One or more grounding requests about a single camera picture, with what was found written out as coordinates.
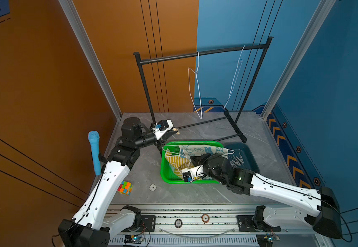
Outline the bunny pattern towel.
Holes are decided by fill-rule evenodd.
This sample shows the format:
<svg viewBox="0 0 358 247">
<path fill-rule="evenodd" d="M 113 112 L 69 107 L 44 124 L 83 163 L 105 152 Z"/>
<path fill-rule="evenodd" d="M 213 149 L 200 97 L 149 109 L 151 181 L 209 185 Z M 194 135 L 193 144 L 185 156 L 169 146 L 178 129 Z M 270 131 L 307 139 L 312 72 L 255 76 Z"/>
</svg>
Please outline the bunny pattern towel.
<svg viewBox="0 0 358 247">
<path fill-rule="evenodd" d="M 200 156 L 202 154 L 220 154 L 227 156 L 229 151 L 224 147 L 211 145 L 179 145 L 179 156 L 189 158 L 191 156 Z"/>
</svg>

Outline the white clothespin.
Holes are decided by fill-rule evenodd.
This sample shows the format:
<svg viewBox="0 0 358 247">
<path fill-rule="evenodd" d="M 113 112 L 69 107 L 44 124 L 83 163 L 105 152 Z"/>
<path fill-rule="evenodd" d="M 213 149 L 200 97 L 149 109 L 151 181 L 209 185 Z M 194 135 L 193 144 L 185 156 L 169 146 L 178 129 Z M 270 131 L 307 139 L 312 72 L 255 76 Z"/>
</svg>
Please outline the white clothespin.
<svg viewBox="0 0 358 247">
<path fill-rule="evenodd" d="M 236 159 L 236 161 L 241 165 L 241 163 L 238 160 L 238 156 L 234 156 L 234 159 Z"/>
<path fill-rule="evenodd" d="M 242 166 L 244 166 L 246 164 L 246 159 L 242 156 L 242 154 L 239 154 L 238 160 Z"/>
</svg>

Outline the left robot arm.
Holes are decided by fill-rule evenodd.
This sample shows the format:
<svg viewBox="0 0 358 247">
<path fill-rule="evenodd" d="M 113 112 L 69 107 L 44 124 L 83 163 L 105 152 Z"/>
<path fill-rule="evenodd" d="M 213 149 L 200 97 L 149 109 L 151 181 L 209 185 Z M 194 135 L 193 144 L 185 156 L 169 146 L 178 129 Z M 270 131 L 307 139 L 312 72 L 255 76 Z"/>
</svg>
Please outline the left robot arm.
<svg viewBox="0 0 358 247">
<path fill-rule="evenodd" d="M 176 134 L 171 120 L 161 120 L 150 128 L 136 117 L 124 120 L 122 136 L 107 158 L 103 158 L 101 177 L 83 206 L 72 219 L 64 219 L 58 236 L 66 247 L 106 247 L 110 239 L 124 230 L 137 230 L 141 225 L 141 210 L 124 206 L 115 216 L 104 221 L 106 212 L 119 186 L 140 157 L 140 150 L 163 142 Z"/>
</svg>

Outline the yellow striped towel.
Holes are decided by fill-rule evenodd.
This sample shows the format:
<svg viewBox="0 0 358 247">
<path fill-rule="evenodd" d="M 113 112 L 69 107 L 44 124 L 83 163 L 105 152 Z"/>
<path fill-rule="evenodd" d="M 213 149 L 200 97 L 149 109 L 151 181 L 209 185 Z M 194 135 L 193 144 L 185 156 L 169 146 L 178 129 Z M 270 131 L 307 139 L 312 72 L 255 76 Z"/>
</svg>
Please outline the yellow striped towel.
<svg viewBox="0 0 358 247">
<path fill-rule="evenodd" d="M 183 180 L 182 170 L 185 168 L 193 168 L 193 164 L 189 158 L 180 157 L 178 155 L 166 155 L 165 159 L 168 161 L 173 173 Z"/>
</svg>

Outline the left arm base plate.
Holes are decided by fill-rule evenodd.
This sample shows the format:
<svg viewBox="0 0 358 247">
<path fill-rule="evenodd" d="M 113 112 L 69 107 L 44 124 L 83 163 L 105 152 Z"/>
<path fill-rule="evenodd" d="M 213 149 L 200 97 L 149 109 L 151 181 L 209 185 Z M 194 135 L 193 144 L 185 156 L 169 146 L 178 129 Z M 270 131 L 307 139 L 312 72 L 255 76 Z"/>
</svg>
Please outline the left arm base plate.
<svg viewBox="0 0 358 247">
<path fill-rule="evenodd" d="M 139 222 L 135 222 L 134 226 L 126 228 L 123 232 L 141 232 L 144 230 L 144 227 L 149 232 L 154 232 L 156 226 L 156 216 L 155 215 L 142 215 Z"/>
</svg>

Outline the beige clothespin towel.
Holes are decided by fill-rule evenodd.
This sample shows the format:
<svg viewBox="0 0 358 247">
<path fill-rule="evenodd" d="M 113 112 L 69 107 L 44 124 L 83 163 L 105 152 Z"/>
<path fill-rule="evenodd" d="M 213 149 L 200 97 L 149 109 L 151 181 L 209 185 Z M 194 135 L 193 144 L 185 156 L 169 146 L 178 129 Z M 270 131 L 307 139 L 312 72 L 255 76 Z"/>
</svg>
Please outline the beige clothespin towel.
<svg viewBox="0 0 358 247">
<path fill-rule="evenodd" d="M 230 164 L 231 164 L 231 166 L 232 166 L 233 168 L 238 168 L 238 167 L 241 166 L 241 165 L 236 161 L 236 159 L 232 159 L 232 160 L 230 161 Z"/>
</svg>

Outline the dark teal tray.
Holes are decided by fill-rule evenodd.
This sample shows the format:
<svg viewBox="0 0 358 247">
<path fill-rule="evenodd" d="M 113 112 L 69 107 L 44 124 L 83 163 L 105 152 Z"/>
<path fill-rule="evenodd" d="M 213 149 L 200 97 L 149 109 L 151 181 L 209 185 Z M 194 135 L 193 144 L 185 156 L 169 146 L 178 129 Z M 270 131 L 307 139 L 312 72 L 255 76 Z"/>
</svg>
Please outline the dark teal tray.
<svg viewBox="0 0 358 247">
<path fill-rule="evenodd" d="M 248 169 L 256 173 L 260 173 L 258 164 L 249 148 L 249 146 L 242 142 L 231 142 L 224 145 L 226 149 L 229 150 L 230 154 L 228 155 L 229 162 L 234 159 L 234 156 L 242 156 L 246 159 L 246 164 L 239 168 Z"/>
</svg>

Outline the green plastic basket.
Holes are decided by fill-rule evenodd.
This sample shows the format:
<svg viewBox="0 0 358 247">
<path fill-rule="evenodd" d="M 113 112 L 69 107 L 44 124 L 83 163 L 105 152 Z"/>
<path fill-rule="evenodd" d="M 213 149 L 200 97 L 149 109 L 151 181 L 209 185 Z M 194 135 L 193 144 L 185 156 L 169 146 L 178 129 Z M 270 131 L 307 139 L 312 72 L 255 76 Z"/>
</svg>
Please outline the green plastic basket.
<svg viewBox="0 0 358 247">
<path fill-rule="evenodd" d="M 166 145 L 211 145 L 217 147 L 224 147 L 223 144 L 216 142 L 216 141 L 175 141 L 169 142 Z M 165 157 L 161 157 L 161 169 L 160 169 L 161 178 L 169 184 L 183 184 L 184 180 L 181 180 L 177 177 L 165 159 Z"/>
</svg>

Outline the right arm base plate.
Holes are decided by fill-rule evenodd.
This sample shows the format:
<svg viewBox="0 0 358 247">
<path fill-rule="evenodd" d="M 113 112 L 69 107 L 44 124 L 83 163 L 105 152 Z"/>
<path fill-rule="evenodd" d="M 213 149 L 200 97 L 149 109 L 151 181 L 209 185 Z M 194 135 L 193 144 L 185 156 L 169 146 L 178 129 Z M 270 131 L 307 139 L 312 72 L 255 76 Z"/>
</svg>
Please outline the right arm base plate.
<svg viewBox="0 0 358 247">
<path fill-rule="evenodd" d="M 273 227 L 266 224 L 263 220 L 255 222 L 251 215 L 238 215 L 237 225 L 239 232 L 280 232 L 281 227 Z"/>
</svg>

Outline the green circuit board left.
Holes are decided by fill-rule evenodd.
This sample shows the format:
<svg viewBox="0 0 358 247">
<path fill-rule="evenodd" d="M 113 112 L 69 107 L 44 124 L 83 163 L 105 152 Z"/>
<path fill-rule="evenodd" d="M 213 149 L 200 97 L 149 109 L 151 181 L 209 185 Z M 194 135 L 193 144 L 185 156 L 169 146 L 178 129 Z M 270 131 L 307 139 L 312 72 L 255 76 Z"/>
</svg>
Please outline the green circuit board left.
<svg viewBox="0 0 358 247">
<path fill-rule="evenodd" d="M 125 235 L 124 245 L 140 245 L 144 240 L 145 238 L 143 235 Z"/>
</svg>

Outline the orange clothespin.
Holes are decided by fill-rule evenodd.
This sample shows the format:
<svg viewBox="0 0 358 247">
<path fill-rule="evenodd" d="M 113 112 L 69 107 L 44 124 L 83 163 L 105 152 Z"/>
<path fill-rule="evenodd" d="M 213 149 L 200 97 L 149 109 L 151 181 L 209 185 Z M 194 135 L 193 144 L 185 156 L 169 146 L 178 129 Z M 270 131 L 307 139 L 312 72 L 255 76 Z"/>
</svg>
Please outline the orange clothespin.
<svg viewBox="0 0 358 247">
<path fill-rule="evenodd" d="M 172 131 L 174 131 L 177 135 L 180 134 L 179 130 L 177 128 L 173 128 Z"/>
</svg>

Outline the black clothes rack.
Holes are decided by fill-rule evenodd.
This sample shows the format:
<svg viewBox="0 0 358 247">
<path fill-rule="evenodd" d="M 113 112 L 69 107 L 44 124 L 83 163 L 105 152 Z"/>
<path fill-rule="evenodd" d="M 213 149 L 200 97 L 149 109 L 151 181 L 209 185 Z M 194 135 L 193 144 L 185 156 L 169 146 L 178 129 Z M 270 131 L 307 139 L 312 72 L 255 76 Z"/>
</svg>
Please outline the black clothes rack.
<svg viewBox="0 0 358 247">
<path fill-rule="evenodd" d="M 190 127 L 195 127 L 195 126 L 200 126 L 200 125 L 204 125 L 204 124 L 208 124 L 210 122 L 215 122 L 215 121 L 219 121 L 219 120 L 223 120 L 226 119 L 228 120 L 228 122 L 230 123 L 231 127 L 233 128 L 233 130 L 235 131 L 234 135 L 231 136 L 227 136 L 227 137 L 223 137 L 221 139 L 219 139 L 219 141 L 223 141 L 223 140 L 229 140 L 229 139 L 233 139 L 238 137 L 243 143 L 247 142 L 247 138 L 246 136 L 243 134 L 243 132 L 240 130 L 240 128 L 238 127 L 237 123 L 239 121 L 239 118 L 243 112 L 243 109 L 247 103 L 247 100 L 250 96 L 250 93 L 254 87 L 254 84 L 256 82 L 256 79 L 258 77 L 259 71 L 261 69 L 261 66 L 264 62 L 266 53 L 268 51 L 268 49 L 270 48 L 270 45 L 273 41 L 273 37 L 269 36 L 266 40 L 266 43 L 264 44 L 259 44 L 259 45 L 251 45 L 251 46 L 241 46 L 241 47 L 229 47 L 229 48 L 221 48 L 221 49 L 213 49 L 213 50 L 206 50 L 206 51 L 201 51 L 201 52 L 193 52 L 193 53 L 189 53 L 189 54 L 182 54 L 182 55 L 173 55 L 173 56 L 166 56 L 166 57 L 159 57 L 159 58 L 151 58 L 151 59 L 142 59 L 141 55 L 139 52 L 134 52 L 133 55 L 135 57 L 136 60 L 136 64 L 137 67 L 139 69 L 139 74 L 141 77 L 141 81 L 142 81 L 142 85 L 144 88 L 144 92 L 145 92 L 145 96 L 148 102 L 148 106 L 149 106 L 149 112 L 151 114 L 151 118 L 152 118 L 152 124 L 151 124 L 151 128 L 156 127 L 157 126 L 157 121 L 155 118 L 155 114 L 154 114 L 154 110 L 153 110 L 153 106 L 151 103 L 151 98 L 150 98 L 150 94 L 149 94 L 149 90 L 148 90 L 148 86 L 147 86 L 147 82 L 146 82 L 146 78 L 145 78 L 145 73 L 143 70 L 143 66 L 147 65 L 147 64 L 153 64 L 153 63 L 163 63 L 166 61 L 173 61 L 173 60 L 179 60 L 179 59 L 185 59 L 185 58 L 192 58 L 192 57 L 200 57 L 200 56 L 206 56 L 206 55 L 214 55 L 214 54 L 220 54 L 220 53 L 225 53 L 225 52 L 233 52 L 233 51 L 245 51 L 245 50 L 262 50 L 261 53 L 261 57 L 259 59 L 259 62 L 257 64 L 256 70 L 254 72 L 251 84 L 248 88 L 248 91 L 246 92 L 246 96 L 244 98 L 244 100 L 242 101 L 242 105 L 240 107 L 240 110 L 238 111 L 237 117 L 236 119 L 233 119 L 229 113 L 228 110 L 224 110 L 224 116 L 220 117 L 220 118 L 215 118 L 212 120 L 206 120 L 206 121 L 202 121 L 202 122 L 198 122 L 198 123 L 193 123 L 190 125 L 186 125 L 186 126 L 181 126 L 178 129 L 187 129 Z"/>
</svg>

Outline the white wire hanger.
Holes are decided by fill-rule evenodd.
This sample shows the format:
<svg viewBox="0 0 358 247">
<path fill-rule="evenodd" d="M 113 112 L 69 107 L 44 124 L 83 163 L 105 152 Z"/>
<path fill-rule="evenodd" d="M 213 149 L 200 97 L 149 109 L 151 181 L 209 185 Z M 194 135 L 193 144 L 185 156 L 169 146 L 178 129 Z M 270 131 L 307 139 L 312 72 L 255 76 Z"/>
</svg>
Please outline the white wire hanger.
<svg viewBox="0 0 358 247">
<path fill-rule="evenodd" d="M 243 54 L 243 51 L 244 49 L 246 48 L 246 45 L 244 45 L 241 49 L 241 52 L 240 52 L 240 55 L 238 57 L 238 60 L 237 60 L 237 66 L 236 66 L 236 70 L 234 72 L 234 75 L 233 75 L 233 78 L 232 78 L 232 82 L 231 82 L 231 86 L 230 86 L 230 91 L 229 91 L 229 94 L 228 94 L 228 99 L 223 107 L 223 109 L 225 110 L 230 99 L 231 99 L 231 96 L 232 96 L 232 93 L 233 93 L 233 90 L 235 88 L 235 85 L 236 85 L 236 82 L 237 82 L 237 79 L 238 79 L 238 73 L 240 72 L 240 69 L 241 69 L 241 66 L 242 66 L 242 54 Z"/>
<path fill-rule="evenodd" d="M 201 92 L 200 92 L 200 86 L 199 86 L 199 80 L 198 80 L 198 70 L 199 70 L 199 58 L 200 54 L 199 51 L 196 51 L 196 67 L 195 69 L 188 68 L 187 74 L 188 74 L 188 89 L 189 89 L 189 95 L 190 99 L 193 105 L 193 108 L 195 110 L 195 113 L 197 114 L 199 119 L 203 119 L 203 113 L 202 113 L 202 99 L 201 99 Z M 190 85 L 190 74 L 194 75 L 193 81 L 194 81 L 194 87 L 192 89 Z M 199 108 L 195 105 L 196 100 L 196 93 L 198 93 L 197 99 L 199 100 Z"/>
<path fill-rule="evenodd" d="M 191 156 L 201 156 L 203 154 L 220 154 L 228 156 L 234 154 L 235 151 L 225 147 L 217 147 L 211 145 L 165 145 L 163 147 L 162 157 L 178 156 L 182 158 L 190 158 Z"/>
</svg>

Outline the circuit board right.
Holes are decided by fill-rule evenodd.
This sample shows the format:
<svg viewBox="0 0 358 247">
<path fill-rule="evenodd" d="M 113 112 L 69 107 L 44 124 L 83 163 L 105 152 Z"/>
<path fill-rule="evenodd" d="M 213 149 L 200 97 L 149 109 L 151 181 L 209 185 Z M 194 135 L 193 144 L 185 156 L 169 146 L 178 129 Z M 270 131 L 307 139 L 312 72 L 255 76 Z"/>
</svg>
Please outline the circuit board right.
<svg viewBox="0 0 358 247">
<path fill-rule="evenodd" d="M 279 241 L 279 237 L 269 235 L 257 235 L 257 243 L 260 247 L 272 247 L 275 241 Z"/>
</svg>

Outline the colourful puzzle cube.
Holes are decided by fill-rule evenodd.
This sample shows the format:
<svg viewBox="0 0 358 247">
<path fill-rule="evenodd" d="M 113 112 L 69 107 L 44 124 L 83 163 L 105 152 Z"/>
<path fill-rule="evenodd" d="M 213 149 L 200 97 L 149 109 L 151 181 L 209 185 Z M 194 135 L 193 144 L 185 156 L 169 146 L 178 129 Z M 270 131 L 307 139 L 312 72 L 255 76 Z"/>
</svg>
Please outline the colourful puzzle cube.
<svg viewBox="0 0 358 247">
<path fill-rule="evenodd" d="M 120 184 L 119 188 L 117 189 L 117 192 L 122 195 L 129 196 L 132 192 L 132 189 L 133 189 L 133 184 L 131 182 L 123 181 Z"/>
</svg>

